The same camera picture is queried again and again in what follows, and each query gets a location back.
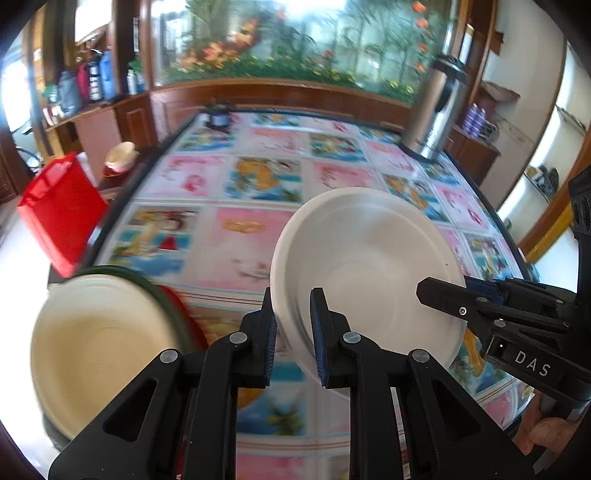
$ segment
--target table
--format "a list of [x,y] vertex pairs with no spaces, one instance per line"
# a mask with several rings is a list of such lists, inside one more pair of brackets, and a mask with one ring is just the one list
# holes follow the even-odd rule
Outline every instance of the table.
[[[398,140],[370,125],[301,113],[235,112],[229,133],[197,117],[120,192],[85,264],[124,265],[172,287],[211,343],[259,308],[275,243],[298,207],[329,189],[365,186],[419,207],[464,274],[529,278],[503,224],[454,160],[442,154],[419,163]],[[467,332],[450,372],[507,428],[531,388],[483,362],[479,347]],[[44,474],[60,447],[59,433],[45,427],[43,455],[26,452]],[[241,395],[237,427],[242,480],[332,480],[348,470],[348,401],[307,378],[280,335],[271,386]],[[399,433],[404,442],[402,425]]]

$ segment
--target aquarium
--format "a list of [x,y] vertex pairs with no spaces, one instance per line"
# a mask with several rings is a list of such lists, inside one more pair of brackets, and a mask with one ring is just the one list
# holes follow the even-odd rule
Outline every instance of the aquarium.
[[457,0],[154,0],[155,83],[312,80],[412,103],[456,11]]

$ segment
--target finger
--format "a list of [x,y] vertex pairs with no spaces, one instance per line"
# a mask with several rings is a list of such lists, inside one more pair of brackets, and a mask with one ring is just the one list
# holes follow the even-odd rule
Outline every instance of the finger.
[[571,423],[564,419],[547,418],[532,429],[530,440],[554,453],[560,453],[566,447],[578,426],[579,422]]
[[521,426],[517,430],[517,434],[513,437],[513,443],[524,455],[529,455],[533,450],[535,443],[530,440],[529,432],[522,429]]
[[530,404],[527,405],[522,417],[521,417],[521,424],[519,425],[519,429],[527,432],[529,434],[531,430],[538,424],[538,422],[542,419],[542,414],[540,412],[540,405],[542,403],[542,395],[537,394],[531,401]]
[[524,455],[529,455],[535,445],[530,439],[530,432],[542,418],[542,414],[540,413],[541,401],[541,394],[536,395],[530,401],[529,405],[527,405],[527,408],[521,416],[521,423],[519,424],[517,434],[513,438],[513,442]]

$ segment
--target white bowl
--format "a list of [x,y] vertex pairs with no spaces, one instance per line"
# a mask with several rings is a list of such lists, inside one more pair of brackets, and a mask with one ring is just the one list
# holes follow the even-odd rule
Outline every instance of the white bowl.
[[430,352],[444,367],[466,322],[421,305],[426,277],[465,286],[454,253],[416,207],[385,192],[344,188],[303,205],[285,226],[271,264],[271,300],[281,334],[300,368],[318,379],[310,290],[382,348]]
[[57,286],[33,330],[31,370],[47,417],[74,438],[162,350],[178,348],[164,310],[112,275]]
[[105,165],[116,173],[124,173],[134,166],[139,153],[135,151],[135,144],[123,142],[113,147],[105,157]]

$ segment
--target red plastic basket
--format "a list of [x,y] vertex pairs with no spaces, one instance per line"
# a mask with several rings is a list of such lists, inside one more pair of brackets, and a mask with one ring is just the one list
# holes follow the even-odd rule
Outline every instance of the red plastic basket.
[[71,277],[107,207],[70,153],[41,171],[17,208],[56,270]]

